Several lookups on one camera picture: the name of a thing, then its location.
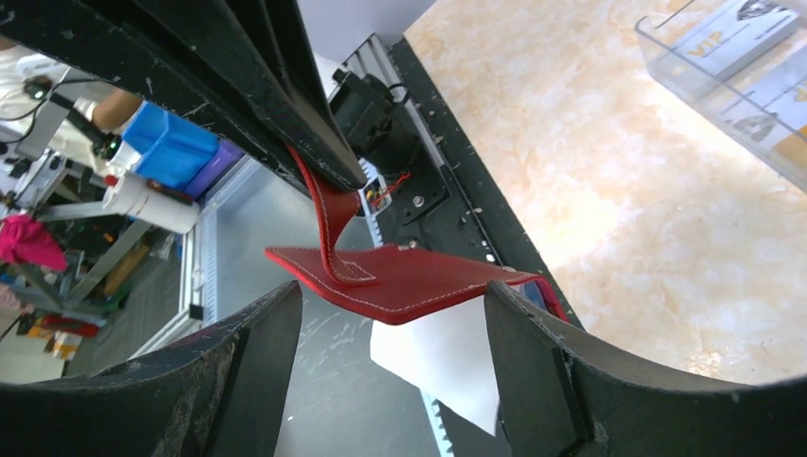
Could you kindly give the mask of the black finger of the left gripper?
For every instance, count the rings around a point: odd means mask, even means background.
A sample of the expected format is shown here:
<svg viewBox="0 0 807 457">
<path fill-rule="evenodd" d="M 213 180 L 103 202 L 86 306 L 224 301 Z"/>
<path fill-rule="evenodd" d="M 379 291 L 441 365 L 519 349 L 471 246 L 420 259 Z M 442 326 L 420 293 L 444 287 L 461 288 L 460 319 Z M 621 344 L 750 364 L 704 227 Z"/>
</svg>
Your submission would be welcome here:
<svg viewBox="0 0 807 457">
<path fill-rule="evenodd" d="M 300 187 L 359 189 L 294 1 L 5 1 L 1 33 L 210 129 Z"/>
</svg>

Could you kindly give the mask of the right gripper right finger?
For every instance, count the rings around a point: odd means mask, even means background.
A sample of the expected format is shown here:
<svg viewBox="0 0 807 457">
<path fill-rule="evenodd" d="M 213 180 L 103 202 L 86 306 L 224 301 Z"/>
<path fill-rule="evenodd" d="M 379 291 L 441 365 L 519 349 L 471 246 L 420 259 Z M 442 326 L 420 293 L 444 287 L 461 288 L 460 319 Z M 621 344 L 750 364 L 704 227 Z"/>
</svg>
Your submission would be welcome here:
<svg viewBox="0 0 807 457">
<path fill-rule="evenodd" d="M 802 456 L 804 378 L 747 386 L 666 367 L 536 308 L 484 297 L 500 415 L 516 456 Z"/>
</svg>

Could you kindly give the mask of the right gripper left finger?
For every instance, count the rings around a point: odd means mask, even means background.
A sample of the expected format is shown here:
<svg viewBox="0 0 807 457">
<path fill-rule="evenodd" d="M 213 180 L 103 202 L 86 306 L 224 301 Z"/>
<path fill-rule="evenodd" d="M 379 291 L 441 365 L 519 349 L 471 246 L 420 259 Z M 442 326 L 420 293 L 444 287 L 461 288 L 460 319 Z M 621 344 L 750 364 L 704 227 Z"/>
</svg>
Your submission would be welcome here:
<svg viewBox="0 0 807 457">
<path fill-rule="evenodd" d="M 1 387 L 5 456 L 271 456 L 302 322 L 298 283 L 164 348 Z"/>
</svg>

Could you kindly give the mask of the red leather card holder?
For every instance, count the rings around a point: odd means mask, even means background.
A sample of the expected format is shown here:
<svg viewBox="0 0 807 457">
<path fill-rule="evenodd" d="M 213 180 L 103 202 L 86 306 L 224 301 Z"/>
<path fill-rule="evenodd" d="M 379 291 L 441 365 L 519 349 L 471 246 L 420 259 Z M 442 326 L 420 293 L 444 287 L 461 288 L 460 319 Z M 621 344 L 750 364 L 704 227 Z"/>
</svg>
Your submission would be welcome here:
<svg viewBox="0 0 807 457">
<path fill-rule="evenodd" d="M 336 243 L 359 209 L 357 193 L 342 191 L 311 171 L 290 152 L 316 210 L 318 248 L 268 247 L 266 257 L 293 274 L 327 302 L 364 317 L 398 326 L 484 294 L 499 281 L 533 283 L 548 312 L 568 319 L 550 282 L 537 273 L 399 245 L 338 250 Z"/>
</svg>

